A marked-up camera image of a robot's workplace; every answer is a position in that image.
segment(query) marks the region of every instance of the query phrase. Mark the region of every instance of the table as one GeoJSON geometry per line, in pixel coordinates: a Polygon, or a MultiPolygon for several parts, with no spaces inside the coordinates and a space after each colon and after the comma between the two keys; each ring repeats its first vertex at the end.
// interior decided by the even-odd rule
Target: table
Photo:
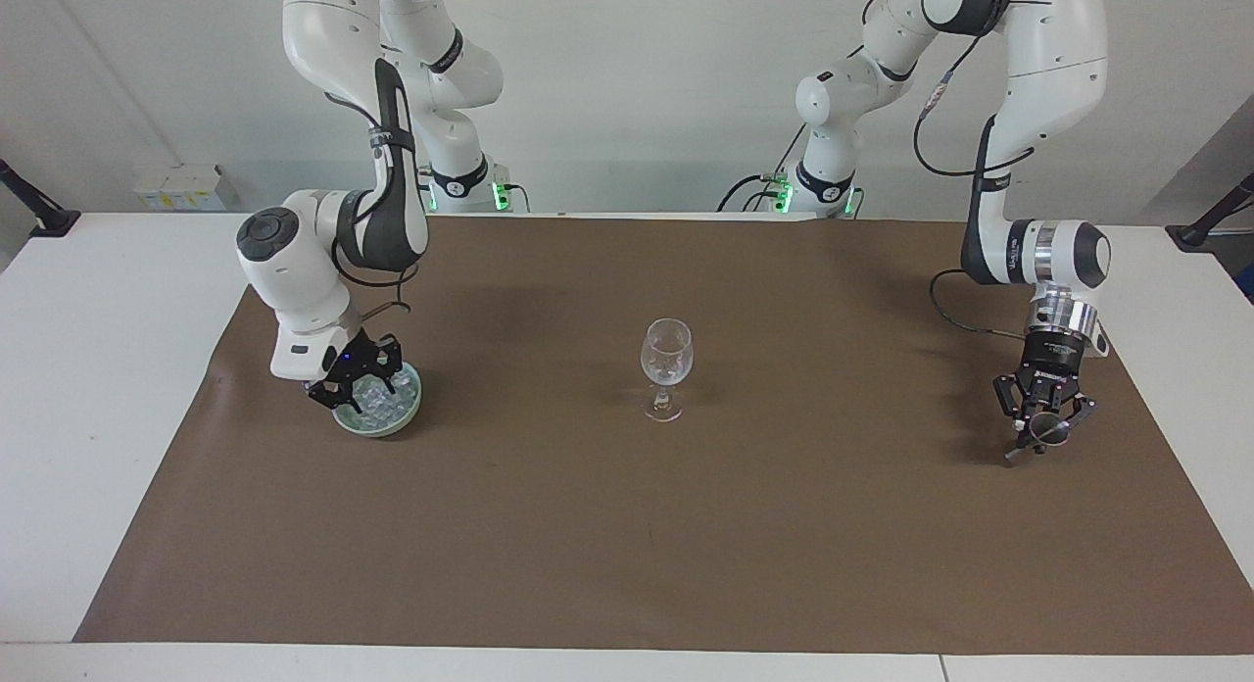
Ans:
{"type": "MultiPolygon", "coordinates": [[[[648,214],[635,214],[648,217],[648,214]]],[[[780,221],[776,214],[683,214],[780,221]]],[[[953,658],[66,644],[246,286],[241,214],[88,214],[0,275],[0,676],[5,678],[1249,679],[1254,658],[953,658]]],[[[1102,316],[1249,579],[1254,307],[1209,257],[1110,227],[1102,316]]]]}

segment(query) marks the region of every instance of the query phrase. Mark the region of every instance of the black pole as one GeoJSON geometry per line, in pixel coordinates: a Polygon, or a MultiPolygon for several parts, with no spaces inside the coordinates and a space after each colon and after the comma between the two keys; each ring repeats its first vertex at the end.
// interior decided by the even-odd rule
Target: black pole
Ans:
{"type": "Polygon", "coordinates": [[[1184,246],[1198,248],[1198,246],[1206,243],[1206,236],[1219,226],[1219,222],[1240,212],[1245,199],[1250,199],[1250,196],[1254,196],[1254,173],[1250,173],[1250,177],[1241,181],[1240,186],[1228,192],[1224,199],[1219,199],[1219,204],[1213,206],[1210,212],[1203,214],[1203,218],[1188,227],[1167,227],[1167,232],[1181,248],[1184,246]]]}
{"type": "Polygon", "coordinates": [[[9,163],[5,163],[4,159],[0,159],[0,182],[4,182],[4,186],[9,187],[9,192],[13,192],[30,212],[35,213],[35,221],[39,222],[39,226],[30,232],[33,239],[39,239],[39,237],[59,239],[59,237],[69,234],[74,223],[83,216],[75,209],[61,208],[61,204],[54,203],[44,192],[24,181],[14,168],[9,168],[9,163]]]}

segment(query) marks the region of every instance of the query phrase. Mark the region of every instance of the brown mat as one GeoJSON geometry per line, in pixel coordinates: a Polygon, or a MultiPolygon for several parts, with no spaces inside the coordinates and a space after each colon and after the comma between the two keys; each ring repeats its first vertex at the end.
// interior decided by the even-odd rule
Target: brown mat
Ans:
{"type": "MultiPolygon", "coordinates": [[[[375,322],[426,389],[381,443],[270,377],[247,293],[75,639],[1254,653],[1249,584],[1116,357],[1071,445],[999,466],[1021,346],[927,298],[959,234],[438,218],[415,315],[375,322]],[[636,406],[658,316],[696,338],[675,424],[636,406]]],[[[944,283],[1021,325],[1026,290],[944,283]]]]}

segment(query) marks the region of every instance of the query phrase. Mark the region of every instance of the clear glass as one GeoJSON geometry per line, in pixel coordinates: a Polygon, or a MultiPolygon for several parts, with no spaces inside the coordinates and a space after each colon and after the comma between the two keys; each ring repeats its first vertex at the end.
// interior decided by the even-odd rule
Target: clear glass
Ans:
{"type": "Polygon", "coordinates": [[[645,333],[640,365],[653,385],[645,396],[645,415],[670,422],[683,414],[676,386],[692,370],[692,330],[678,320],[655,321],[645,333]]]}

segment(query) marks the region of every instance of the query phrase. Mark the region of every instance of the white robotic arm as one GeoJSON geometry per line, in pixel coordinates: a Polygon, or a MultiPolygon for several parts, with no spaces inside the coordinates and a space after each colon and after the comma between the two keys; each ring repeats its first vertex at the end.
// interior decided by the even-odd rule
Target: white robotic arm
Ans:
{"type": "Polygon", "coordinates": [[[364,331],[345,263],[398,275],[359,285],[399,288],[415,272],[428,244],[418,142],[430,154],[436,204],[500,208],[493,182],[504,168],[456,110],[497,100],[500,65],[456,30],[443,0],[285,0],[283,44],[305,79],[367,120],[375,187],[293,192],[240,227],[237,252],[278,317],[271,372],[305,382],[330,409],[360,414],[359,379],[372,375],[395,395],[391,379],[404,365],[394,337],[375,342],[364,331]]]}
{"type": "MultiPolygon", "coordinates": [[[[806,76],[796,105],[810,124],[801,160],[788,164],[781,204],[834,217],[844,208],[861,147],[861,115],[895,102],[913,83],[918,58],[937,34],[1007,38],[1009,83],[981,140],[962,266],[981,285],[1035,285],[1023,360],[994,389],[1020,433],[1016,450],[1043,453],[1066,441],[1096,404],[1080,392],[1085,352],[1105,356],[1097,288],[1110,243],[1088,222],[1008,221],[1008,169],[1041,142],[1097,107],[1106,89],[1102,0],[887,0],[867,21],[864,48],[806,76]],[[1062,406],[1071,414],[1062,417],[1062,406]]],[[[937,105],[949,76],[919,117],[937,105]]],[[[949,173],[953,177],[963,173],[949,173]]]]}

